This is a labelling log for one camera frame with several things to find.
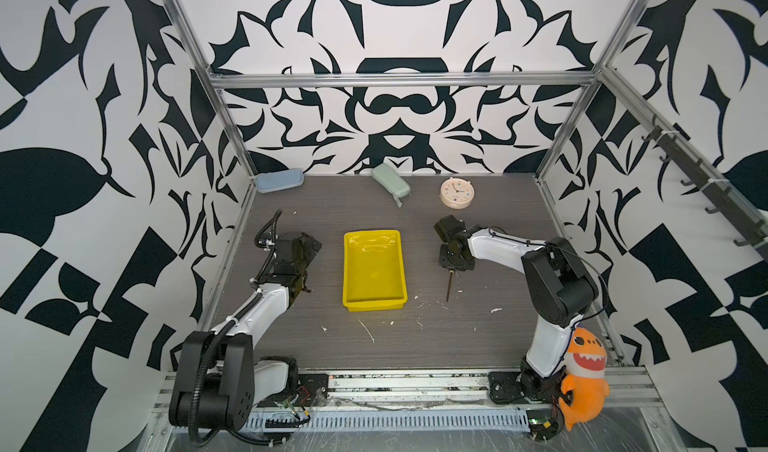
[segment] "black cable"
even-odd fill
[[[275,215],[272,216],[272,218],[270,218],[270,220],[268,220],[266,222],[266,224],[264,224],[264,226],[259,229],[258,233],[254,237],[254,244],[256,244],[256,246],[258,248],[264,248],[264,246],[260,244],[261,239],[262,239],[261,236],[264,234],[265,230],[267,230],[274,222],[277,221],[277,218],[280,217],[280,214],[282,214],[282,213],[283,213],[282,209],[277,209],[277,212],[275,212]]]
[[[200,438],[200,430],[197,426],[197,412],[200,410],[200,396],[203,393],[203,384],[205,382],[205,376],[208,373],[208,369],[214,361],[214,355],[219,349],[221,342],[226,337],[226,332],[229,332],[232,327],[235,326],[235,321],[229,321],[216,332],[214,340],[210,342],[208,348],[203,354],[203,359],[200,361],[200,366],[197,368],[197,375],[194,380],[194,389],[192,392],[192,401],[190,402],[190,412],[187,419],[187,427],[189,429],[190,442],[195,447],[204,447],[216,437],[219,433],[219,429],[211,429],[204,438]]]
[[[241,434],[237,430],[233,430],[233,429],[227,429],[226,431],[229,432],[232,435],[232,437],[238,440],[242,440],[246,444],[250,444],[250,445],[261,445],[261,446],[269,446],[270,444],[283,445],[285,442],[287,442],[286,438],[283,438],[281,442],[275,442],[274,440],[268,440],[268,439],[250,438],[246,435]]]
[[[504,234],[507,237],[498,236],[498,235],[494,234],[493,233],[493,229],[494,228],[497,228],[498,230],[502,231],[502,234]],[[558,247],[558,246],[552,244],[551,242],[532,242],[530,240],[526,240],[526,241],[517,240],[516,238],[509,237],[508,234],[506,232],[504,232],[503,228],[497,227],[497,226],[488,227],[488,233],[491,234],[491,236],[493,236],[493,237],[505,238],[507,240],[511,240],[511,241],[517,242],[519,244],[525,244],[526,246],[544,246],[544,247],[549,247],[549,248],[556,248],[559,251],[566,252],[567,254],[573,255],[577,259],[581,260],[583,264],[589,266],[592,270],[594,270],[594,273],[598,275],[598,279],[600,279],[600,283],[603,285],[603,289],[605,290],[605,292],[604,292],[605,299],[610,300],[610,295],[608,294],[608,284],[605,282],[605,279],[603,279],[603,275],[600,274],[600,271],[594,265],[592,265],[589,260],[587,260],[584,257],[581,257],[581,255],[576,254],[574,252],[571,252],[570,250],[567,250],[565,248]],[[599,312],[597,312],[595,314],[592,314],[589,317],[582,318],[581,320],[579,320],[579,322],[588,320],[588,319],[590,319],[592,317],[597,317],[598,315],[600,315],[600,313],[602,313],[603,310],[605,310],[605,308],[600,308]]]
[[[494,234],[494,232],[493,232],[494,228],[502,231],[502,234],[504,234],[507,237],[498,236],[498,235]],[[559,250],[561,252],[566,252],[567,254],[573,255],[574,257],[576,257],[579,260],[581,260],[581,262],[583,264],[589,266],[592,270],[594,270],[594,273],[596,273],[598,275],[598,279],[600,279],[600,283],[603,285],[603,290],[604,290],[604,299],[603,300],[604,301],[610,300],[610,295],[608,294],[608,284],[605,282],[605,279],[603,279],[603,275],[600,274],[600,271],[594,265],[592,265],[589,260],[587,260],[584,257],[581,257],[581,255],[579,255],[579,254],[577,254],[575,252],[571,252],[570,250],[567,250],[565,248],[558,247],[558,246],[552,244],[551,242],[532,242],[530,240],[526,240],[526,241],[517,240],[516,238],[509,237],[508,234],[506,232],[504,232],[503,228],[497,227],[497,226],[488,227],[488,233],[491,234],[492,237],[505,238],[505,239],[513,241],[513,242],[517,242],[517,243],[520,243],[520,244],[525,244],[526,246],[544,246],[544,247],[548,247],[548,248],[556,248],[557,250]],[[574,332],[576,332],[576,327],[581,322],[587,321],[587,320],[589,320],[591,318],[594,318],[594,317],[597,317],[598,315],[602,314],[604,310],[605,310],[605,307],[600,307],[599,311],[597,311],[594,314],[589,315],[587,317],[582,317],[577,322],[575,322],[573,325],[571,325],[571,337],[568,339],[568,343],[569,344],[571,343],[571,339],[574,336]],[[562,363],[563,360],[565,360],[565,354],[567,352],[568,352],[568,348],[565,349],[563,354],[560,356],[560,360],[558,360],[557,364],[554,366],[555,370],[557,370],[558,366]]]
[[[256,234],[254,238],[254,243],[256,244],[256,246],[261,247],[259,244],[259,242],[261,242],[261,236],[264,234],[264,231],[266,230],[267,227],[272,226],[272,230],[271,230],[272,246],[270,246],[270,251],[266,256],[266,259],[264,260],[264,264],[261,265],[261,269],[259,269],[259,273],[256,274],[256,283],[258,283],[258,281],[261,279],[261,276],[264,275],[264,272],[269,270],[270,264],[272,263],[272,259],[274,258],[275,241],[277,240],[277,219],[280,218],[280,215],[282,213],[283,213],[283,209],[278,208],[277,212],[275,212],[275,215],[272,216],[272,218],[266,224],[264,224],[264,226],[261,229],[259,229],[259,233]]]
[[[284,428],[293,428],[293,427],[299,427],[300,425],[308,424],[310,422],[310,414],[306,411],[304,407],[301,408],[304,413],[306,414],[306,419],[299,419],[298,415],[294,414],[294,417],[296,417],[297,421],[295,422],[289,422],[287,424],[282,424]],[[287,436],[283,436],[282,441],[275,442],[274,439],[261,439],[261,438],[251,438],[247,435],[241,434],[239,431],[234,429],[226,429],[227,432],[229,432],[234,438],[238,440],[242,440],[246,444],[250,445],[260,445],[260,446],[275,446],[275,445],[283,445],[285,442],[288,441],[289,438],[293,436],[293,432],[288,433]]]

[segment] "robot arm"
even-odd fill
[[[493,228],[467,227],[454,216],[442,218],[435,230],[443,242],[438,263],[444,268],[473,270],[479,258],[525,274],[538,319],[523,359],[520,395],[542,398],[562,379],[558,372],[572,327],[598,297],[598,287],[581,259],[560,237],[534,242]]]
[[[199,447],[213,438],[199,440],[198,428],[239,430],[253,404],[263,399],[280,401],[298,387],[298,368],[292,358],[264,358],[254,366],[254,348],[272,322],[285,312],[306,288],[306,269],[322,247],[307,234],[276,235],[279,213],[256,236],[258,246],[270,255],[260,274],[251,279],[254,293],[210,332],[193,332],[181,349],[169,420],[190,428]],[[262,239],[267,226],[272,236]],[[220,373],[208,373],[223,361]]]

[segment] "plastic tray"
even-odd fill
[[[350,312],[392,310],[408,302],[400,232],[366,230],[344,234],[342,301]]]

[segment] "black and white patterned wall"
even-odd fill
[[[230,89],[256,170],[535,172],[578,86]]]
[[[0,15],[2,448],[135,447],[248,174],[160,0]]]
[[[768,0],[652,0],[618,70],[753,204],[768,209]],[[768,447],[768,264],[601,89],[547,176],[603,271],[628,360],[696,447]]]
[[[590,70],[629,0],[181,0],[215,73]],[[534,172],[575,86],[228,90],[259,172]]]

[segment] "orange plush toy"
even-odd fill
[[[604,378],[606,357],[602,342],[587,329],[576,327],[564,358],[567,375],[560,385],[563,394],[573,392],[570,406],[560,399],[568,430],[574,424],[596,418],[603,409],[605,398],[610,394]]]

